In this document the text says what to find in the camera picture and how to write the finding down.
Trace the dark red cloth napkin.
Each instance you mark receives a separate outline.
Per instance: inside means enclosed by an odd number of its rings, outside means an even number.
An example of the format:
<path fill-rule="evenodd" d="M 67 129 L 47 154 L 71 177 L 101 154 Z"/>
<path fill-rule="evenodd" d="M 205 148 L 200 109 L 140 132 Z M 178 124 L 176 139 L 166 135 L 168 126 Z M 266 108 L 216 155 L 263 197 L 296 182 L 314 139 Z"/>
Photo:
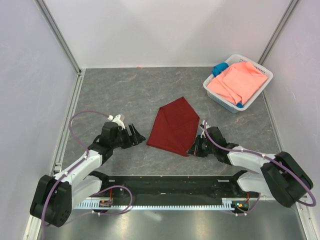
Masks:
<path fill-rule="evenodd" d="M 184 97 L 159 108 L 147 145 L 187 157 L 200 117 Z"/>

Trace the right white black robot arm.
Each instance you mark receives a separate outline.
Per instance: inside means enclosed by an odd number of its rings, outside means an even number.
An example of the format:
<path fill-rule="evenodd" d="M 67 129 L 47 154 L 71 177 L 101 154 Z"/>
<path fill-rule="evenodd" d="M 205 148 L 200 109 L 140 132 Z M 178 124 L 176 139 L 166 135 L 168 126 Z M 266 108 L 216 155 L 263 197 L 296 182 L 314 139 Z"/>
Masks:
<path fill-rule="evenodd" d="M 229 184 L 229 191 L 235 197 L 256 192 L 290 208 L 309 194 L 312 199 L 309 206 L 316 205 L 311 192 L 312 180 L 288 152 L 265 154 L 245 149 L 226 141 L 216 126 L 203 128 L 187 152 L 203 158 L 212 154 L 221 163 L 245 168 L 245 172 Z"/>

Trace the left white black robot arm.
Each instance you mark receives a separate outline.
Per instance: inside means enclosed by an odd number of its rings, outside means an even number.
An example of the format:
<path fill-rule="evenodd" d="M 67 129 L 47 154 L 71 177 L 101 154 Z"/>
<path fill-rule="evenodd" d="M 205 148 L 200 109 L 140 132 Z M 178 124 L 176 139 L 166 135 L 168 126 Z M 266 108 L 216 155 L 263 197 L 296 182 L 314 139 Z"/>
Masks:
<path fill-rule="evenodd" d="M 106 196 L 110 185 L 96 171 L 112 155 L 114 149 L 128 149 L 145 141 L 134 127 L 108 121 L 84 154 L 61 172 L 43 175 L 37 184 L 29 213 L 55 227 L 63 226 L 72 210 L 86 198 L 97 194 Z"/>

